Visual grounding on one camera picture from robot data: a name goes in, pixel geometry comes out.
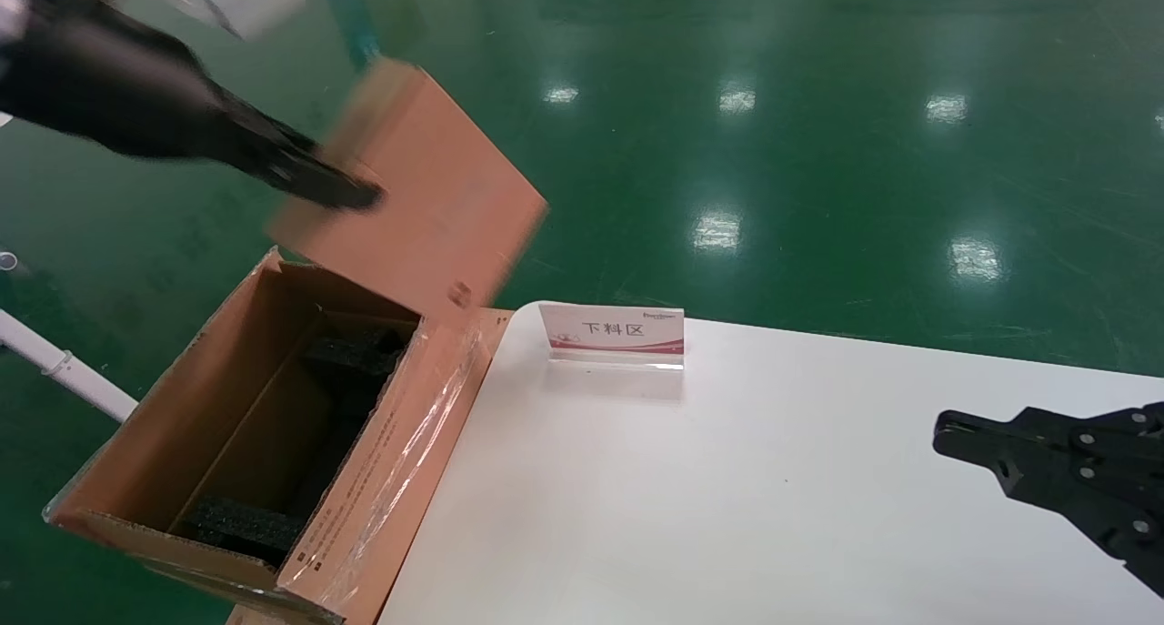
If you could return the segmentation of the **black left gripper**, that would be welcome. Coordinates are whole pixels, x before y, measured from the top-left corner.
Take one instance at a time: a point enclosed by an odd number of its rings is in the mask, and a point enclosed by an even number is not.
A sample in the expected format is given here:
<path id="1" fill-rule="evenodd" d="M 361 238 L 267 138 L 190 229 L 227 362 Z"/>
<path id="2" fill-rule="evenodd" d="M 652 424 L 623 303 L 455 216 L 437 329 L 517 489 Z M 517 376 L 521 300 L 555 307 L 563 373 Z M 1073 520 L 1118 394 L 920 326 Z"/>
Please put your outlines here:
<path id="1" fill-rule="evenodd" d="M 182 41 L 95 0 L 31 0 L 24 31 L 3 41 L 3 112 L 125 156 L 225 162 L 326 209 L 372 209 L 383 196 L 227 95 Z"/>

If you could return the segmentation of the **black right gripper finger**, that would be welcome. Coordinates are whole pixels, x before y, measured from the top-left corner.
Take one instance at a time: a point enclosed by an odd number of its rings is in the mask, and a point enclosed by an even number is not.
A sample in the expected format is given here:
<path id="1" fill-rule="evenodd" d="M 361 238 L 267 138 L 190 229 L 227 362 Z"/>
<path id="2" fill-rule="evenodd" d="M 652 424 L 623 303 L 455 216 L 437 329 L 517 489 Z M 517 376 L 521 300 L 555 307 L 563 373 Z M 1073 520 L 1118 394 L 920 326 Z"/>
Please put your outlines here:
<path id="1" fill-rule="evenodd" d="M 1163 407 L 1073 418 L 1027 407 L 1000 422 L 945 410 L 934 450 L 994 473 L 1012 500 L 1051 510 L 1163 596 Z"/>

